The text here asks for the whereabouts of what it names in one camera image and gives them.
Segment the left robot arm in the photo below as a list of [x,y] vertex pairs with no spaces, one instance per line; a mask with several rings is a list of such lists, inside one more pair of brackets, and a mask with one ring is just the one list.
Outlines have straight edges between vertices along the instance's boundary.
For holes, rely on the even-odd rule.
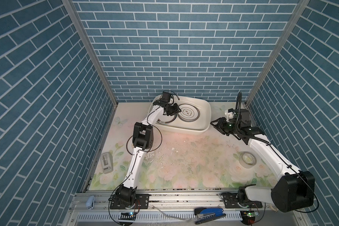
[[148,152],[154,151],[154,125],[161,115],[173,116],[180,113],[179,105],[175,102],[166,100],[156,100],[150,113],[141,122],[134,125],[132,145],[133,154],[128,172],[124,181],[117,186],[114,191],[116,198],[125,208],[130,208],[136,203],[136,190],[140,168],[144,156]]

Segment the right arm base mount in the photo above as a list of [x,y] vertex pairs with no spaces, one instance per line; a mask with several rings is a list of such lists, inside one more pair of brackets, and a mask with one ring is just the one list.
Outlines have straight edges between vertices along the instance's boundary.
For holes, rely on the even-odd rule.
[[224,192],[220,194],[220,198],[226,209],[261,209],[263,203],[258,201],[239,200],[235,193]]

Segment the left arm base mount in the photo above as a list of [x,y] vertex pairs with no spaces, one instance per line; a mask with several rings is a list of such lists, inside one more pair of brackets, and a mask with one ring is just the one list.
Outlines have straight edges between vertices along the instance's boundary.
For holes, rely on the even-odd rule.
[[124,200],[119,198],[117,195],[113,195],[108,200],[110,202],[111,210],[132,209],[134,206],[136,206],[137,209],[145,210],[148,209],[149,197],[149,194],[136,194],[128,200]]

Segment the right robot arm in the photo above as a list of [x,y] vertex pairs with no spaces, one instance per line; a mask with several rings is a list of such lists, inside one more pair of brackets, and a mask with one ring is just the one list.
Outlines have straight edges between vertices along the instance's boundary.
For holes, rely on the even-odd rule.
[[242,140],[264,161],[277,179],[272,188],[255,185],[240,187],[237,195],[239,204],[263,202],[274,205],[281,212],[302,212],[318,200],[313,174],[302,171],[286,159],[259,127],[252,127],[235,118],[227,120],[225,117],[211,121],[210,124],[221,134],[233,135]]

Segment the white plate black clover outline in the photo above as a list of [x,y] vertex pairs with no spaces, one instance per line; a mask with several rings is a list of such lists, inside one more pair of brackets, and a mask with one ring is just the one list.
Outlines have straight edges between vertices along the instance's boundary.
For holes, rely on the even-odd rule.
[[179,109],[181,112],[178,113],[178,118],[184,122],[194,122],[200,117],[200,111],[194,105],[181,104]]

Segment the orange sunburst plate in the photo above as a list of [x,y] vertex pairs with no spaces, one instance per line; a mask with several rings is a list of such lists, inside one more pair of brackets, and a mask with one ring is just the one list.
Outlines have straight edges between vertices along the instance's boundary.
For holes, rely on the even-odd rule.
[[133,145],[132,145],[132,138],[133,136],[130,136],[126,142],[126,151],[128,154],[133,155]]

